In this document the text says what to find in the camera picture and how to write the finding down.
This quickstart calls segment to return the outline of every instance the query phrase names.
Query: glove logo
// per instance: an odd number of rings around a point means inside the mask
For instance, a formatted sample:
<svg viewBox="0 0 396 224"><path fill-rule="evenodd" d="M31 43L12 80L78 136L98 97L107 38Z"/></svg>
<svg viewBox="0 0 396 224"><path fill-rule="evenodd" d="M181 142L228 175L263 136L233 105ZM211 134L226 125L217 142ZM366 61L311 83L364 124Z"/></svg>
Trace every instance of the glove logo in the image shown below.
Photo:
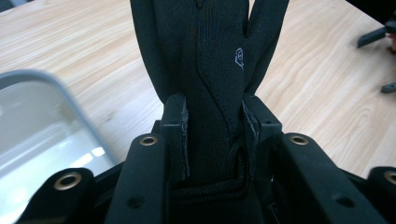
<svg viewBox="0 0 396 224"><path fill-rule="evenodd" d="M244 51L241 48L235 52L235 62L244 70Z"/></svg>

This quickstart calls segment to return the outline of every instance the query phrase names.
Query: mounting hole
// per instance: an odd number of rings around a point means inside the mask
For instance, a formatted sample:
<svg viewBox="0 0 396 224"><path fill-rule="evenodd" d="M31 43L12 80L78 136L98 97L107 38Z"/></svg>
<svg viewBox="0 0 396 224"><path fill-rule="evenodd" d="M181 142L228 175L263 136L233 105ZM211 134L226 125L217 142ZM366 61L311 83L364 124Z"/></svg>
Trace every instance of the mounting hole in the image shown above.
<svg viewBox="0 0 396 224"><path fill-rule="evenodd" d="M301 145L301 146L308 145L309 143L309 141L306 138L298 135L292 136L290 138L290 141L296 145Z"/></svg>
<svg viewBox="0 0 396 224"><path fill-rule="evenodd" d="M81 181L81 174L72 172L61 176L53 187L57 190L72 189Z"/></svg>
<svg viewBox="0 0 396 224"><path fill-rule="evenodd" d="M355 203L348 198L347 196L344 196L342 194L335 194L332 197L338 204L344 206L344 207L348 207L348 208L353 208L355 207Z"/></svg>
<svg viewBox="0 0 396 224"><path fill-rule="evenodd" d="M396 185L396 172L386 171L384 173L385 178L392 184Z"/></svg>
<svg viewBox="0 0 396 224"><path fill-rule="evenodd" d="M136 208L141 207L145 202L146 202L145 197L133 196L128 200L127 204L128 204L128 207L130 207L132 209L136 209Z"/></svg>
<svg viewBox="0 0 396 224"><path fill-rule="evenodd" d="M156 144L158 142L158 139L154 136L147 136L142 139L140 139L140 144L142 146L148 147Z"/></svg>

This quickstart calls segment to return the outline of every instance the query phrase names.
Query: clear plastic container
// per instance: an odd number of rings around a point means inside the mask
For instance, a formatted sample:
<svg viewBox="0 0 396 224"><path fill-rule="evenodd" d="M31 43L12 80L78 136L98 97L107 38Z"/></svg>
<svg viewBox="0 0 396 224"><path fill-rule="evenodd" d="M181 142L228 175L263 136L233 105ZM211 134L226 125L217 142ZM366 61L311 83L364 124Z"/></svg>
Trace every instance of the clear plastic container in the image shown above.
<svg viewBox="0 0 396 224"><path fill-rule="evenodd" d="M54 77L32 70L0 75L0 223L15 222L56 172L85 167L99 175L115 165Z"/></svg>

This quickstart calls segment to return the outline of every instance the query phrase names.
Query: wooden table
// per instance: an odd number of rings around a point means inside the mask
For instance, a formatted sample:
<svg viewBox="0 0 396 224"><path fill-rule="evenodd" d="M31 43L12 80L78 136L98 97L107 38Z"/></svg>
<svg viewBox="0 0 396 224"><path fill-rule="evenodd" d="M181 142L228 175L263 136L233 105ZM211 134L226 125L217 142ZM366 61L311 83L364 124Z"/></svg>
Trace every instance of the wooden table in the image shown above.
<svg viewBox="0 0 396 224"><path fill-rule="evenodd" d="M291 0L257 95L284 132L310 135L340 167L366 176L396 166L396 81L387 39L356 49L381 25L343 0ZM65 83L118 159L150 132L163 105L139 52L129 1L35 0L0 13L0 73L48 71Z"/></svg>

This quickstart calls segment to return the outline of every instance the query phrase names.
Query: black glove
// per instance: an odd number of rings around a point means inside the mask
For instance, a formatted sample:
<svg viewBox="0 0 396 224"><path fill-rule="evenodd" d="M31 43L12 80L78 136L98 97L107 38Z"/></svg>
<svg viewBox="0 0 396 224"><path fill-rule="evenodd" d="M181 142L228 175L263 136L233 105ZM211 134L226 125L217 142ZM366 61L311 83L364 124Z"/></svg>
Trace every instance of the black glove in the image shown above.
<svg viewBox="0 0 396 224"><path fill-rule="evenodd" d="M242 97L262 82L288 2L256 0L249 20L248 0L131 1L157 94L163 103L177 92L187 100L189 177L171 189L171 220L239 222L235 216L257 216Z"/></svg>

